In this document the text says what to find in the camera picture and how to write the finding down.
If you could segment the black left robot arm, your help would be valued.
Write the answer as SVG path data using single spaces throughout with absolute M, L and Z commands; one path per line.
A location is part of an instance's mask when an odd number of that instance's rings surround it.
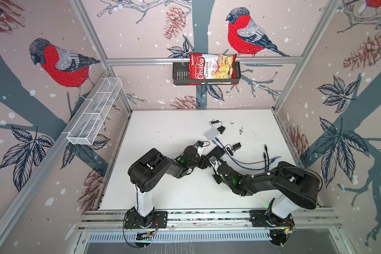
M 133 221 L 129 222 L 127 228 L 158 225 L 152 190 L 164 175 L 181 179 L 190 175 L 196 167 L 203 168 L 205 157 L 202 152 L 204 147 L 209 145 L 208 141 L 197 141 L 194 145 L 187 146 L 175 159 L 168 158 L 156 148 L 152 148 L 130 166 L 128 175 L 136 188 L 137 204 L 131 210 Z

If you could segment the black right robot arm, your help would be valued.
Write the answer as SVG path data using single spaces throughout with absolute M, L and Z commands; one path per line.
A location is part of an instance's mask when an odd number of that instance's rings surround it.
M 323 187 L 319 174 L 287 162 L 279 162 L 277 167 L 255 175 L 242 175 L 215 157 L 211 158 L 210 164 L 216 182 L 225 183 L 238 196 L 252 196 L 270 190 L 280 191 L 279 196 L 270 200 L 267 210 L 250 211 L 250 221 L 255 227 L 294 227 L 292 213 L 299 208 L 314 210 L 318 193 Z

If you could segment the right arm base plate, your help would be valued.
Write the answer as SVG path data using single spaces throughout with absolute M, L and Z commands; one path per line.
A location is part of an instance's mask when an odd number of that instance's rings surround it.
M 291 214 L 289 214 L 287 218 L 282 219 L 274 215 L 272 212 L 268 212 L 265 210 L 250 210 L 249 215 L 250 215 L 249 221 L 252 223 L 252 226 L 254 228 L 295 227 L 295 223 Z

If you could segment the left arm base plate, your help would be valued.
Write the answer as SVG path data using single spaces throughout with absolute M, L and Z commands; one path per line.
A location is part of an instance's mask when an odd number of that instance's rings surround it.
M 167 211 L 151 211 L 142 217 L 136 210 L 128 210 L 124 219 L 124 229 L 165 229 L 167 226 Z

